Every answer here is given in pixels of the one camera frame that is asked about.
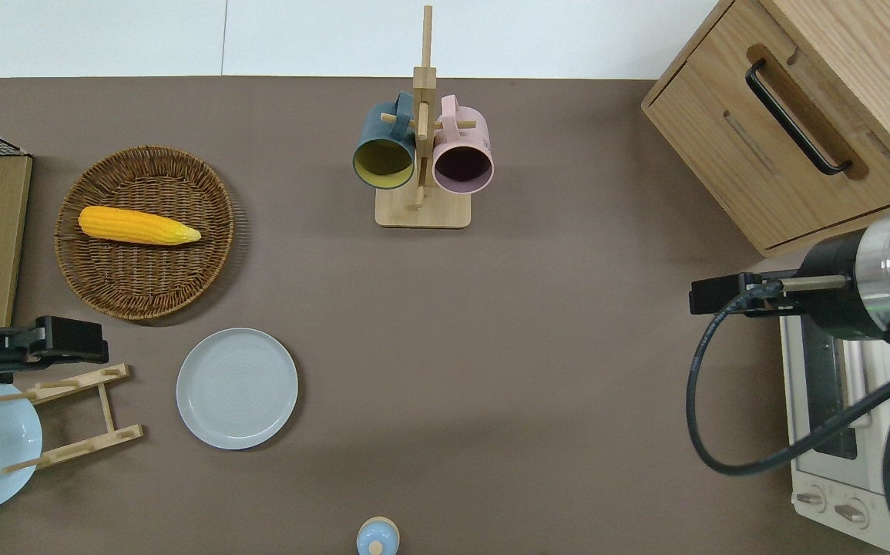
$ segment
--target yellow corn cob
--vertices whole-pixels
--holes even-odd
[[[86,235],[126,243],[180,245],[201,239],[201,233],[179,221],[122,208],[85,207],[78,224]]]

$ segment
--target oven knob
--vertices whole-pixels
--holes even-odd
[[[870,517],[868,517],[866,506],[859,499],[852,498],[845,505],[836,505],[835,512],[855,526],[860,528],[870,526]]]
[[[817,488],[817,486],[811,486],[811,489],[803,494],[794,495],[794,499],[798,503],[812,506],[819,513],[825,510],[825,496],[821,494],[821,489]]]

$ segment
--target oven door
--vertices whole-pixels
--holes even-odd
[[[861,341],[833,338],[807,316],[786,317],[782,325],[793,442],[866,394],[866,365]],[[879,442],[867,440],[867,435],[879,434],[878,427],[872,415],[865,415],[798,457],[797,470],[881,493],[882,481],[871,479],[868,464],[882,457]]]
[[[807,316],[781,318],[791,442],[890,380],[890,345],[842,341]],[[890,400],[798,457],[796,470],[882,494]]]

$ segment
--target mug rack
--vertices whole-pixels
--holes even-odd
[[[438,70],[431,66],[432,7],[424,6],[424,38],[421,65],[414,67],[413,95],[416,131],[414,175],[402,187],[377,190],[375,220],[384,227],[423,227],[460,229],[472,223],[472,196],[449,193],[439,187],[432,177],[432,152],[435,146],[435,122],[438,109]],[[382,113],[384,122],[394,122],[395,116]],[[459,122],[459,129],[474,127],[474,122]]]

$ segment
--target black drawer handle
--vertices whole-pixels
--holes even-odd
[[[839,166],[835,166],[832,162],[826,160],[825,156],[822,156],[818,148],[814,146],[814,142],[808,136],[805,136],[804,131],[794,122],[790,113],[787,113],[787,110],[780,106],[777,99],[773,98],[770,91],[766,90],[766,87],[763,86],[763,83],[759,81],[759,77],[756,75],[756,70],[763,67],[765,63],[766,60],[761,59],[752,64],[750,71],[747,71],[747,85],[750,86],[750,91],[754,92],[759,102],[766,106],[770,116],[773,116],[773,119],[780,123],[780,127],[787,131],[787,134],[794,140],[794,144],[798,145],[801,152],[804,152],[804,155],[811,161],[811,164],[814,164],[815,168],[818,168],[819,172],[824,173],[826,176],[833,176],[836,173],[844,172],[852,166],[852,161],[850,160],[842,162],[842,165]]]

